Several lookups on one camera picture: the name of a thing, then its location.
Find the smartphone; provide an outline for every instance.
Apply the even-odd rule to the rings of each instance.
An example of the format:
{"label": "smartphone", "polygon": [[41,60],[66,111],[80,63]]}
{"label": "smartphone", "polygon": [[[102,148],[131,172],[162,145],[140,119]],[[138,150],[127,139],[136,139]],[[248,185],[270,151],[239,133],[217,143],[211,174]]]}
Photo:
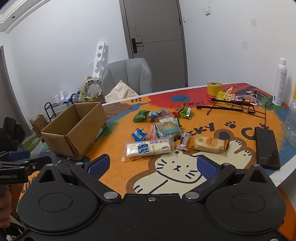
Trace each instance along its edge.
{"label": "smartphone", "polygon": [[279,151],[273,130],[255,127],[257,163],[263,168],[279,170]]}

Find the door handle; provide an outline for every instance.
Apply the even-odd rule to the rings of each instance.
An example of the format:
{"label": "door handle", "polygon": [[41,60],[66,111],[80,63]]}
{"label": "door handle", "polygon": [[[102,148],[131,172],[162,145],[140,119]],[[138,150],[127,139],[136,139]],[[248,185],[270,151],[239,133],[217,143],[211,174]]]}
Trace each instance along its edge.
{"label": "door handle", "polygon": [[138,42],[136,43],[136,39],[131,39],[131,44],[133,46],[133,53],[138,53],[138,50],[137,50],[137,44],[142,44],[142,42]]}

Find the light switch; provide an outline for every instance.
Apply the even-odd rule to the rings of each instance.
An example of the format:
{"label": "light switch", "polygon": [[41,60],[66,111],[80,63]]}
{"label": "light switch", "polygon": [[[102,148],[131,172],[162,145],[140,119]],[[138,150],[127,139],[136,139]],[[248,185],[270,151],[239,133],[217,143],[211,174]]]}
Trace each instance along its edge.
{"label": "light switch", "polygon": [[205,5],[205,15],[208,15],[208,14],[210,14],[210,7],[209,7],[209,5]]}

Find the polka dot cushion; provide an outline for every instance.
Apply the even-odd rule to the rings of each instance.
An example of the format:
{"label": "polka dot cushion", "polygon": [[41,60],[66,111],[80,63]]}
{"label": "polka dot cushion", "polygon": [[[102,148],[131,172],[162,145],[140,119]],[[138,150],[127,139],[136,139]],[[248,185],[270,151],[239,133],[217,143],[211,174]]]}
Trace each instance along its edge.
{"label": "polka dot cushion", "polygon": [[111,90],[110,94],[105,96],[106,103],[118,101],[130,97],[138,96],[138,94],[122,80]]}

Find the plastic bottle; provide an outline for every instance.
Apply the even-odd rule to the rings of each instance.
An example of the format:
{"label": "plastic bottle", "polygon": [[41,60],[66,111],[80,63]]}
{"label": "plastic bottle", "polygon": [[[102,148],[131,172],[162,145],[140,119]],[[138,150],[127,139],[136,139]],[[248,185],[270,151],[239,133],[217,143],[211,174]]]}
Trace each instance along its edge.
{"label": "plastic bottle", "polygon": [[287,80],[287,66],[286,60],[284,58],[280,59],[277,73],[276,73],[276,85],[274,88],[274,97],[272,99],[272,103],[277,106],[281,106],[285,85]]}
{"label": "plastic bottle", "polygon": [[291,102],[283,131],[288,141],[296,147],[296,85],[293,94],[293,101]]}

